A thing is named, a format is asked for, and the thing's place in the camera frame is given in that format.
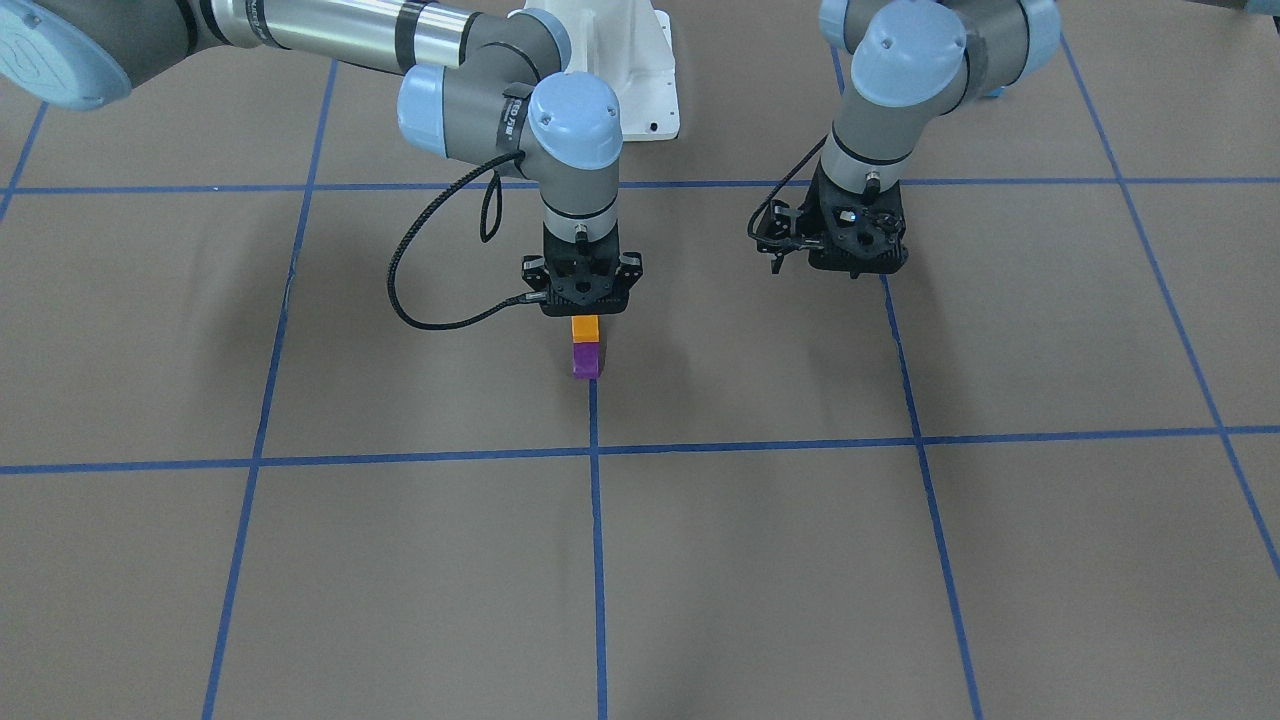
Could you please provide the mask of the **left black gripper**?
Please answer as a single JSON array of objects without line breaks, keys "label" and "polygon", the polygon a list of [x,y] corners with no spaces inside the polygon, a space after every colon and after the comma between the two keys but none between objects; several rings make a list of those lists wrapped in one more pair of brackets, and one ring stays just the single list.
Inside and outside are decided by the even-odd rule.
[{"label": "left black gripper", "polygon": [[791,208],[776,196],[805,164],[794,167],[748,222],[756,251],[773,256],[771,272],[780,273],[785,258],[801,251],[810,266],[851,278],[901,269],[909,251],[900,184],[883,190],[874,179],[869,190],[850,193],[818,168],[801,205]]}]

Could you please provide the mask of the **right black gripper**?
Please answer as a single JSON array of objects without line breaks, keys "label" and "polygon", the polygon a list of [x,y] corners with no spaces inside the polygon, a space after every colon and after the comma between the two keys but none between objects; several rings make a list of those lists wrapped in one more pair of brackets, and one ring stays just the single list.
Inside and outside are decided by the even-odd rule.
[{"label": "right black gripper", "polygon": [[573,242],[543,231],[543,255],[522,258],[522,279],[538,295],[547,316],[586,316],[623,313],[631,288],[644,273],[640,252],[620,250],[614,228],[596,241]]}]

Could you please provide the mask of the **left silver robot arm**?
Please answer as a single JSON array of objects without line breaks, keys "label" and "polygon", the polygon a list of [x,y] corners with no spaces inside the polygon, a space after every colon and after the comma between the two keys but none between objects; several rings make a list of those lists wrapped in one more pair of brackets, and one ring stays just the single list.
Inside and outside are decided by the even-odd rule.
[{"label": "left silver robot arm", "polygon": [[925,127],[1043,67],[1062,18],[1055,1],[824,1],[824,38],[850,56],[842,102],[809,152],[797,208],[769,193],[748,222],[778,274],[785,259],[850,277],[908,260],[901,179]]}]

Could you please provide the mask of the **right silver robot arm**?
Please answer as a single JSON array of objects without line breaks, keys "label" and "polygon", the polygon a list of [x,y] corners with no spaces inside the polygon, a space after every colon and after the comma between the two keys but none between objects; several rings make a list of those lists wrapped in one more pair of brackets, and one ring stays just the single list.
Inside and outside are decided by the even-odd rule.
[{"label": "right silver robot arm", "polygon": [[202,50],[271,47],[401,78],[397,124],[416,149],[539,188],[543,251],[522,260],[548,316],[622,313],[643,275],[620,249],[625,145],[614,90],[572,72],[564,24],[439,1],[5,1],[3,74],[56,108],[92,111]]}]

